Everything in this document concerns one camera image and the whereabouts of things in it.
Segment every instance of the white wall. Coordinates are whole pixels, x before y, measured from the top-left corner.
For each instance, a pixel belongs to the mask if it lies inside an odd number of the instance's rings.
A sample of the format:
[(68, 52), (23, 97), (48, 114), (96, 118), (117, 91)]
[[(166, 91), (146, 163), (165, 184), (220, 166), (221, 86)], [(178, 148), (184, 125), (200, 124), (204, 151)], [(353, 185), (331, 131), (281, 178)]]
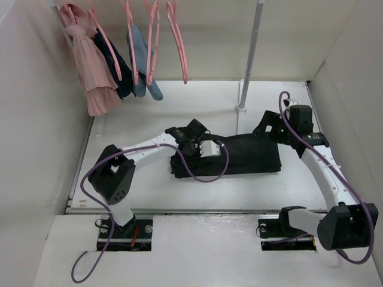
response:
[(310, 88), (346, 178), (381, 217), (374, 259), (383, 276), (383, 2), (359, 0)]
[[(73, 2), (83, 9), (89, 8), (87, 0)], [(127, 24), (120, 1), (93, 2), (101, 26), (129, 62)], [(135, 23), (147, 37), (144, 1), (129, 2)], [(161, 80), (180, 80), (180, 59), (166, 16), (166, 0), (159, 2), (161, 31), (155, 76)], [(177, 18), (191, 79), (244, 77), (256, 3), (256, 0), (178, 0)], [(356, 3), (357, 0), (267, 0), (252, 78), (311, 80)]]
[(4, 11), (0, 285), (23, 287), (33, 285), (53, 216), (63, 212), (89, 117), (46, 1), (16, 1)]

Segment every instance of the folded black garment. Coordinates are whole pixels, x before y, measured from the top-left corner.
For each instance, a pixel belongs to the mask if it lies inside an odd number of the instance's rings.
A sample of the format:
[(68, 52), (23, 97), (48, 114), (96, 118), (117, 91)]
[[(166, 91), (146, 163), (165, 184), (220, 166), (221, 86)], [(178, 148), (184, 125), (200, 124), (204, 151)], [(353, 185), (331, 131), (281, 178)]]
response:
[[(253, 134), (225, 138), (205, 133), (203, 140), (219, 140), (225, 144), (229, 152), (229, 166), (225, 175), (279, 172), (281, 170), (278, 145), (270, 141), (268, 133), (262, 138), (257, 138)], [(217, 176), (225, 167), (226, 153), (221, 150), (221, 155), (218, 157), (200, 157), (199, 154), (196, 154), (191, 157), (185, 156), (185, 159), (194, 175)], [(172, 156), (170, 164), (172, 174), (176, 178), (190, 177), (178, 154)]]

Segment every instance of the plastic hanger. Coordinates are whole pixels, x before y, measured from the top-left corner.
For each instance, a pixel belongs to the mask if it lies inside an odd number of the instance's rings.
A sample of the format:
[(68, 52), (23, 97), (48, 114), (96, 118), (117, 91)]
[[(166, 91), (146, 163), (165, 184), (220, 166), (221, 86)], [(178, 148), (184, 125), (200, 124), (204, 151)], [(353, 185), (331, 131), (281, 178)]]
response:
[(132, 56), (132, 72), (134, 74), (134, 83), (138, 85), (138, 69), (136, 65), (136, 55), (134, 53), (134, 45), (133, 45), (133, 36), (132, 36), (132, 25), (133, 25), (133, 17), (132, 17), (132, 11), (130, 10), (129, 1), (121, 0), (122, 7), (126, 14), (126, 20), (127, 20), (127, 29), (129, 33), (129, 41), (130, 41), (130, 47), (131, 47), (131, 56)]
[(90, 5), (90, 10), (88, 10), (88, 17), (91, 19), (91, 21), (93, 22), (93, 24), (99, 29), (102, 37), (104, 38), (108, 48), (109, 48), (109, 51), (112, 55), (112, 58), (113, 58), (113, 61), (114, 61), (114, 67), (115, 67), (115, 71), (117, 73), (117, 76), (118, 76), (118, 80), (119, 81), (122, 81), (122, 74), (121, 74), (121, 69), (120, 69), (120, 65), (118, 63), (118, 60), (117, 60), (117, 57), (115, 56), (115, 52), (112, 48), (112, 45), (110, 44), (109, 42), (109, 39), (108, 37), (106, 36), (104, 30), (101, 28), (99, 22), (98, 22), (98, 19), (97, 19), (97, 16), (96, 16), (96, 11), (95, 11), (95, 6), (93, 5), (93, 2), (92, 0), (88, 0), (88, 3)]
[[(146, 73), (147, 73), (146, 82), (148, 86), (150, 86), (154, 78), (154, 71), (156, 70), (156, 63), (157, 63), (157, 51), (158, 51), (158, 42), (159, 42), (159, 35), (160, 35), (160, 7), (158, 5), (158, 1), (154, 2), (153, 9), (150, 7), (148, 0), (144, 0), (144, 1), (145, 1), (146, 10), (149, 13), (148, 62), (146, 67)], [(151, 36), (153, 34), (153, 22), (154, 22), (154, 16), (156, 12), (157, 12), (156, 48), (154, 50), (153, 62), (151, 63)]]
[(178, 54), (180, 55), (184, 84), (187, 84), (188, 69), (187, 69), (186, 53), (185, 53), (184, 43), (182, 41), (180, 27), (178, 27), (177, 16), (176, 16), (177, 0), (173, 0), (173, 6), (169, 1), (166, 2), (166, 11), (168, 12), (169, 24), (173, 31), (173, 36), (174, 36), (175, 43), (177, 45)]
[(76, 20), (74, 19), (74, 14), (73, 14), (72, 8), (69, 7), (69, 5), (66, 3), (65, 0), (61, 0), (61, 2), (62, 2), (62, 5), (64, 6), (64, 9), (68, 13), (69, 18), (71, 19), (72, 23), (76, 24)]

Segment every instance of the white table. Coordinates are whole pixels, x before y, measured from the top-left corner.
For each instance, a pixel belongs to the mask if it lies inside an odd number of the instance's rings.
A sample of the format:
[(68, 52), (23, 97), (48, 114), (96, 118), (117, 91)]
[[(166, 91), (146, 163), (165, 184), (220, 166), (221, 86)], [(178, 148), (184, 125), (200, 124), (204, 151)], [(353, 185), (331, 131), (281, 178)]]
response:
[[(34, 287), (77, 286), (73, 263), (95, 251), (97, 215), (61, 215), (45, 244)], [(106, 252), (81, 287), (381, 286), (373, 259), (352, 265), (317, 243), (314, 251), (261, 251), (257, 215), (155, 216), (151, 252)], [(361, 258), (366, 251), (348, 251)], [(99, 252), (83, 257), (82, 279)]]
[[(96, 137), (93, 126), (80, 172), (82, 176), (95, 164), (103, 149), (134, 145), (151, 139), (168, 127), (185, 126), (198, 119), (212, 133), (231, 136), (251, 133), (264, 111), (278, 111), (278, 96), (288, 90), (302, 104), (310, 105), (305, 83), (250, 83), (248, 112), (238, 118), (239, 81), (158, 81), (164, 100), (129, 96), (121, 108), (107, 113), (104, 136)], [(135, 173), (129, 192), (134, 212), (243, 212), (280, 210), (302, 205), (312, 210), (326, 209), (314, 178), (295, 151), (280, 146), (282, 171), (274, 174), (225, 176), (211, 184), (193, 179), (175, 179), (169, 159), (158, 161)], [(101, 212), (97, 203), (80, 190), (79, 182), (68, 212)], [(99, 197), (86, 182), (86, 188)]]

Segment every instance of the navy blue garment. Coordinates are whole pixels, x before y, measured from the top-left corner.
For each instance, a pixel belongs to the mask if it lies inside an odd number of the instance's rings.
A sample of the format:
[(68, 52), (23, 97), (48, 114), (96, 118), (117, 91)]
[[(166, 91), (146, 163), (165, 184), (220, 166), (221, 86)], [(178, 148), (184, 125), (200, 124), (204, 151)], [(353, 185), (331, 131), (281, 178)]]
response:
[[(134, 85), (135, 95), (137, 95), (138, 97), (144, 97), (146, 94), (146, 87), (148, 87), (148, 90), (154, 100), (162, 100), (163, 95), (156, 81), (153, 80), (150, 86), (147, 85), (146, 65), (147, 65), (147, 59), (148, 59), (148, 44), (146, 43), (144, 37), (142, 37), (142, 34), (139, 31), (138, 27), (134, 24), (132, 25), (132, 38), (133, 38), (133, 46), (134, 46), (134, 52), (136, 57), (136, 67), (139, 72), (138, 84)], [(126, 34), (126, 40), (129, 46), (130, 63), (132, 63), (132, 47), (130, 46), (129, 32)], [(153, 54), (154, 54), (153, 51), (150, 51), (150, 53), (151, 53), (151, 57), (153, 58)]]
[(112, 54), (110, 53), (110, 50), (107, 46), (107, 43), (105, 42), (99, 29), (97, 29), (97, 34), (95, 35), (95, 38), (93, 41), (95, 42), (95, 45), (97, 46), (97, 48), (104, 55), (105, 60), (107, 61), (109, 70), (113, 76), (113, 79), (114, 79), (115, 83), (118, 85), (118, 89), (117, 89), (118, 96), (121, 99), (124, 99), (124, 97), (128, 97), (128, 95), (130, 95), (130, 93), (135, 94), (134, 87), (133, 87), (132, 71), (126, 65), (126, 63), (125, 63), (124, 59), (121, 57), (121, 55), (117, 52), (113, 43), (109, 40), (109, 42), (113, 48), (114, 54), (117, 58), (117, 61), (120, 65), (120, 70), (121, 70), (121, 75), (122, 75), (121, 81), (118, 80), (118, 75), (117, 75), (117, 71), (115, 70), (114, 60), (113, 60)]

